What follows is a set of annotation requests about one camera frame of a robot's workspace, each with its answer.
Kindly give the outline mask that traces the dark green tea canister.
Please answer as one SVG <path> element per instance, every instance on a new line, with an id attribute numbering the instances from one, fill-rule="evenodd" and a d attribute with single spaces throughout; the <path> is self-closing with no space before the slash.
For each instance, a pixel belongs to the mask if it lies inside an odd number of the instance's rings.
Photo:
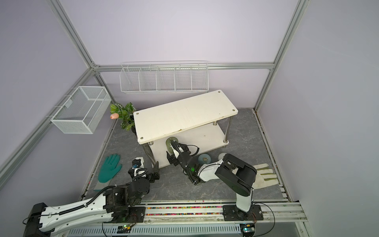
<path id="1" fill-rule="evenodd" d="M 172 142 L 178 142 L 178 139 L 176 137 L 169 137 L 166 139 L 166 147 L 168 150 L 172 150 Z"/>

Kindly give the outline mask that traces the large blue-grey tea canister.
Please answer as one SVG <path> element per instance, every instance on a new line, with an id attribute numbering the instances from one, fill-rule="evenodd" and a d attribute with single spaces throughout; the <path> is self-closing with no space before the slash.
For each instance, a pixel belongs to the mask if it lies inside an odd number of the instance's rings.
<path id="1" fill-rule="evenodd" d="M 208 165 L 211 164 L 211 157 L 210 155 L 203 153 L 198 156 L 198 163 L 200 165 Z"/>

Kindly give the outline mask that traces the white tea canister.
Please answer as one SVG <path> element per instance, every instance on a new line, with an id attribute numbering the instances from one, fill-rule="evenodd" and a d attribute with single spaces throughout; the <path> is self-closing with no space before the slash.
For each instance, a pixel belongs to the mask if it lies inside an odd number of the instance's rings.
<path id="1" fill-rule="evenodd" d="M 224 158 L 224 156 L 226 155 L 226 153 L 221 153 L 219 156 L 218 156 L 218 160 L 222 160 Z"/>

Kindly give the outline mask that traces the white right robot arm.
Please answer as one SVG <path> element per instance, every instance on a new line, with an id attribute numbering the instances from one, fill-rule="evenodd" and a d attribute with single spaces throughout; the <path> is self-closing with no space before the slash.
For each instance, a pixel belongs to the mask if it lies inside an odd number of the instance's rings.
<path id="1" fill-rule="evenodd" d="M 244 213 L 250 211 L 253 185 L 258 175 L 252 165 L 227 153 L 222 153 L 217 162 L 202 165 L 191 155 L 188 145 L 170 140 L 169 146 L 173 151 L 173 154 L 167 153 L 169 163 L 180 165 L 194 185 L 220 179 L 236 193 L 236 209 Z"/>

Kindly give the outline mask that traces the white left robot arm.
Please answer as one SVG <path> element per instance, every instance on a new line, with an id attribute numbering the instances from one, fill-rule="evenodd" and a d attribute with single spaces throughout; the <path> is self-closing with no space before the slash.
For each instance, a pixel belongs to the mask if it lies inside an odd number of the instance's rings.
<path id="1" fill-rule="evenodd" d="M 150 184 L 160 178 L 159 163 L 152 170 L 142 159 L 133 162 L 132 180 L 124 185 L 106 186 L 94 197 L 60 206 L 35 204 L 24 219 L 25 237 L 51 237 L 70 229 L 94 223 L 130 223 L 144 220 L 145 211 L 138 205 L 150 192 Z"/>

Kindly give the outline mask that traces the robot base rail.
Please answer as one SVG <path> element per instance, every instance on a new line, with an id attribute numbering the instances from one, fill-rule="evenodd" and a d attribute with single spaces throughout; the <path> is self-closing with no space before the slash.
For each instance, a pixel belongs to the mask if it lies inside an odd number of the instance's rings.
<path id="1" fill-rule="evenodd" d="M 159 204 L 146 202 L 135 216 L 117 223 L 80 224 L 60 237 L 203 237 L 276 236 L 290 228 L 298 237 L 312 237 L 298 202 L 254 202 L 248 213 L 231 202 Z"/>

